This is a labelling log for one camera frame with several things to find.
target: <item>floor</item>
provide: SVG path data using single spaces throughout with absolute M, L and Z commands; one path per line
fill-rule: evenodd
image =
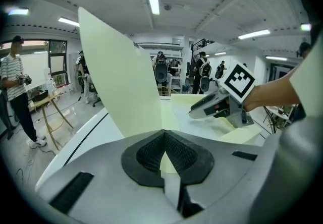
M 53 132 L 55 140 L 62 146 L 76 133 L 91 117 L 103 108 L 102 102 L 92 107 L 92 102 L 96 100 L 95 96 L 90 96 L 90 104 L 85 104 L 84 99 L 80 97 L 80 93 L 65 94 L 56 102 L 58 108 L 64 114 L 66 119 L 74 127 L 73 129 L 65 122 Z M 53 127 L 62 123 L 61 116 L 56 109 L 50 104 L 45 109 L 48 116 L 48 122 Z M 32 113 L 32 119 L 35 129 L 38 133 L 43 133 L 46 136 L 47 145 L 41 148 L 30 149 L 28 143 L 30 139 L 22 130 L 19 124 L 14 130 L 15 135 L 8 141 L 6 136 L 0 141 L 0 154 L 3 156 L 9 173 L 17 181 L 34 189 L 41 174 L 47 168 L 48 164 L 54 158 L 55 147 L 51 143 L 49 133 L 45 128 L 45 122 L 42 111 Z

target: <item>white pants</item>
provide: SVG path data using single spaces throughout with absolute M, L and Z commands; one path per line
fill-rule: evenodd
M 91 76 L 88 75 L 86 80 L 83 79 L 84 81 L 84 99 L 88 100 L 89 99 L 89 87 L 90 87 L 90 82 L 91 82 Z

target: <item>ceiling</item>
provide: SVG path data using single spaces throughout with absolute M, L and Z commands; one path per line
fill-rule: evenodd
M 160 15 L 153 15 L 147 0 L 18 0 L 28 16 L 10 16 L 11 28 L 47 28 L 78 34 L 78 28 L 58 22 L 60 17 L 77 21 L 77 8 L 84 7 L 122 33 L 162 32 L 207 38 L 226 47 L 294 51 L 309 32 L 301 0 L 159 0 Z M 239 40 L 244 33 L 269 29 L 271 35 Z

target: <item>black and white square marker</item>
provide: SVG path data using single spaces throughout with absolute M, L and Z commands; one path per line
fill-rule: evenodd
M 242 103 L 255 86 L 255 78 L 251 71 L 238 63 L 234 68 L 230 68 L 226 72 L 220 81 L 220 85 Z

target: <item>black cap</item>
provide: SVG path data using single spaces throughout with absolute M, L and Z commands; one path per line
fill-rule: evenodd
M 21 36 L 15 36 L 14 39 L 12 40 L 12 42 L 19 42 L 19 43 L 23 44 L 24 39 L 21 38 Z
M 303 42 L 299 46 L 299 52 L 301 55 L 308 49 L 311 49 L 311 45 L 309 43 Z

